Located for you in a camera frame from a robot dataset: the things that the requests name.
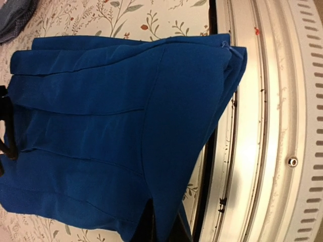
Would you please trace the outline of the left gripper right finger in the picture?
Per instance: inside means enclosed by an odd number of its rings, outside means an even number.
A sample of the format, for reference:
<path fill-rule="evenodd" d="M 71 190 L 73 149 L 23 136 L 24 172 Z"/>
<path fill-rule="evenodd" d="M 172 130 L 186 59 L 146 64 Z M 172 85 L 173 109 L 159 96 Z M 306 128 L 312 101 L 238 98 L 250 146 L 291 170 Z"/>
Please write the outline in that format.
<path fill-rule="evenodd" d="M 187 230 L 180 212 L 177 213 L 177 216 L 173 225 L 173 241 L 174 242 L 192 241 L 190 232 Z"/>

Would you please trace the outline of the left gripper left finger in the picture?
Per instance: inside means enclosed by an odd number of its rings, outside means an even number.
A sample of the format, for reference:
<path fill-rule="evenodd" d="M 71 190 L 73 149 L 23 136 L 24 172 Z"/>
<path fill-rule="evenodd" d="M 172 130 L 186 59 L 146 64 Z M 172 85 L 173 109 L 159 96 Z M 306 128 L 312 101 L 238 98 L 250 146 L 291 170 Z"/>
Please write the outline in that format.
<path fill-rule="evenodd" d="M 145 205 L 131 242 L 156 242 L 156 224 L 152 199 L 149 199 Z"/>

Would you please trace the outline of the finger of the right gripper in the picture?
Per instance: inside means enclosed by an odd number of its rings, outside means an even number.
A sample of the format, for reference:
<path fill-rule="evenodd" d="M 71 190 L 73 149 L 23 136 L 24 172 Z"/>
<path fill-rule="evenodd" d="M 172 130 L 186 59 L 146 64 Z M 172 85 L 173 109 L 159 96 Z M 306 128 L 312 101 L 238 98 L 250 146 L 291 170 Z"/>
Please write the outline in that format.
<path fill-rule="evenodd" d="M 5 123 L 5 130 L 9 141 L 9 146 L 7 146 L 1 140 L 1 151 L 9 159 L 16 160 L 18 158 L 18 149 L 14 137 L 14 108 L 5 85 L 1 85 L 1 120 Z"/>

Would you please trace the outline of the bright blue garment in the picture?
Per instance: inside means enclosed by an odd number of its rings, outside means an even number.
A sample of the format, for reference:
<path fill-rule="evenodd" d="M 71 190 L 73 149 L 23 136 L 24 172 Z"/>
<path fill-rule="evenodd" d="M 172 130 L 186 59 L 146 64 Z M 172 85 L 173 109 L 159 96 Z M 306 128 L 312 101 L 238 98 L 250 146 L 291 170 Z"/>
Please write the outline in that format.
<path fill-rule="evenodd" d="M 246 65 L 229 34 L 35 39 L 11 58 L 2 207 L 131 241 L 152 199 L 156 241 L 173 241 L 178 212 L 190 232 L 182 199 Z"/>

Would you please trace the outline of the dark teal t-shirt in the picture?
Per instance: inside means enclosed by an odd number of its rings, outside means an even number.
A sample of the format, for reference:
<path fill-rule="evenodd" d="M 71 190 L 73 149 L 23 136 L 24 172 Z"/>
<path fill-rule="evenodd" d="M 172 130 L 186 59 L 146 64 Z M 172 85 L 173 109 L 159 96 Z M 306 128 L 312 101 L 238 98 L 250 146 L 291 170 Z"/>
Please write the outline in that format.
<path fill-rule="evenodd" d="M 1 7 L 1 44 L 15 39 L 37 9 L 37 0 L 6 1 Z"/>

